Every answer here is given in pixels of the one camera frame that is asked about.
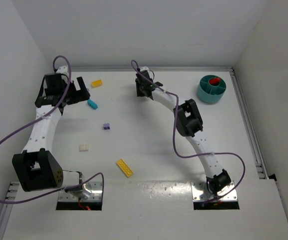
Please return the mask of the yellow lego brick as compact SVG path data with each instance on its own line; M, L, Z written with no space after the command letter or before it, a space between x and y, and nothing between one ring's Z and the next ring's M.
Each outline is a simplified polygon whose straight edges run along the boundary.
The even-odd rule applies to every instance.
M95 80L95 81L93 81L93 82L91 83L91 87L92 87L92 88L100 87L100 86L102 86L102 84L103 84L103 82L102 82L101 79L100 79L100 80Z

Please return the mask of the long yellow lego plate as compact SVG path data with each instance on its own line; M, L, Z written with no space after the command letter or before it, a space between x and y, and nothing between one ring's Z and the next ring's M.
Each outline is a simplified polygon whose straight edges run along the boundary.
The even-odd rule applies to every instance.
M133 175L133 171L131 168L126 164L123 159L119 159L116 164L121 169L121 171L129 178Z

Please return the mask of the red lego brick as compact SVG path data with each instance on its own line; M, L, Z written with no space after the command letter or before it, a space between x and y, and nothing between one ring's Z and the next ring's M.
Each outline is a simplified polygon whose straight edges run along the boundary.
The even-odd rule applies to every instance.
M221 79L219 77L214 77L209 79L209 84L212 86L218 86L220 84Z

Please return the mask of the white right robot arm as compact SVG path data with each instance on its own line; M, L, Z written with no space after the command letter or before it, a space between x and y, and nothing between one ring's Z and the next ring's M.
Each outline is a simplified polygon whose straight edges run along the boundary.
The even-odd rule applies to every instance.
M150 78L148 68L136 68L135 71L137 95L159 102L174 113L173 133L179 133L191 144L204 168L208 191L216 196L231 183L231 178L202 133L203 121L196 102L193 99L182 100L174 93L162 89L160 82L153 82Z

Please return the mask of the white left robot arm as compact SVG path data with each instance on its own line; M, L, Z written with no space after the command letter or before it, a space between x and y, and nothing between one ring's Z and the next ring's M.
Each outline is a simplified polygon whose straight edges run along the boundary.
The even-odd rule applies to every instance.
M15 154L12 165L25 192L55 189L63 184L61 166L52 155L52 143L56 126L66 105L90 98L82 77L77 78L80 89L74 83L67 84L64 73L46 74L35 100L36 119L23 151Z

